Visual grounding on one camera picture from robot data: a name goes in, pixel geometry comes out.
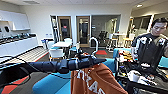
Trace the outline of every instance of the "hair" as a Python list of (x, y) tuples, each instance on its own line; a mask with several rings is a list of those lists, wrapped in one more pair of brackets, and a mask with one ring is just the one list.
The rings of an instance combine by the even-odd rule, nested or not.
[(167, 26), (168, 26), (168, 20), (166, 18), (159, 18), (159, 19), (154, 20), (152, 22), (151, 27), (153, 27), (155, 23), (167, 23)]

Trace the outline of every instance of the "doorway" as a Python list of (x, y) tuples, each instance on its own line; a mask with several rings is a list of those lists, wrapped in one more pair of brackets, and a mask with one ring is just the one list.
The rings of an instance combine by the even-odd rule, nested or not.
[(63, 41), (65, 38), (72, 39), (71, 17), (70, 16), (58, 16), (58, 25), (59, 25), (60, 41)]
[(77, 42), (81, 47), (89, 47), (90, 16), (77, 16)]

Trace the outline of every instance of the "white wall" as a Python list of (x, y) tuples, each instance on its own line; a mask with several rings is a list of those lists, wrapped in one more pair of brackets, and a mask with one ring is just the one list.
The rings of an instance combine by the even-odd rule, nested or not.
[[(154, 18), (152, 18), (151, 20), (154, 20), (160, 17), (168, 17), (167, 5), (168, 5), (168, 1), (154, 6), (150, 6), (147, 8), (132, 11), (131, 16), (140, 17), (140, 16), (146, 16), (146, 15), (153, 15)], [(168, 30), (164, 32), (164, 35), (168, 36)]]
[(140, 17), (140, 16), (146, 16), (146, 15), (165, 13), (165, 12), (168, 12), (167, 6), (168, 6), (168, 1), (154, 5), (154, 6), (132, 11), (131, 16)]
[(73, 43), (77, 41), (76, 16), (119, 15), (120, 33), (126, 33), (131, 14), (130, 5), (58, 5), (58, 6), (21, 6), (21, 11), (28, 16), (32, 33), (37, 34), (38, 43), (45, 34), (52, 33), (50, 15), (71, 16)]
[[(24, 12), (21, 12), (20, 6), (10, 4), (10, 3), (6, 3), (6, 2), (2, 2), (2, 1), (0, 1), (0, 10), (17, 12), (17, 13), (24, 13)], [(22, 31), (11, 31), (10, 28), (9, 28), (9, 32), (6, 32), (6, 30), (4, 29), (4, 26), (9, 27), (9, 23), (7, 21), (0, 21), (0, 28), (1, 28), (1, 31), (2, 31), (2, 32), (0, 32), (0, 38), (2, 38), (2, 34), (4, 35), (4, 37), (10, 37), (11, 35), (15, 36), (17, 34), (30, 32), (29, 30), (28, 31), (24, 31), (24, 30), (22, 30)]]
[(0, 0), (0, 10), (21, 13), (20, 6), (6, 3), (1, 0)]

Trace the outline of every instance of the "white table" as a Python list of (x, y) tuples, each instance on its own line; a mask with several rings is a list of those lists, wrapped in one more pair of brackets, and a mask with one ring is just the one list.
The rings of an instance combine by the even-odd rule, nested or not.
[(72, 45), (72, 43), (71, 42), (57, 42), (57, 43), (55, 43), (53, 46), (54, 47), (69, 47), (69, 46), (71, 46)]
[(120, 43), (119, 37), (120, 37), (120, 36), (126, 36), (127, 34), (124, 34), (124, 33), (114, 33), (114, 35), (117, 36), (117, 38), (118, 38), (118, 43), (117, 43), (117, 44), (119, 44), (119, 43)]

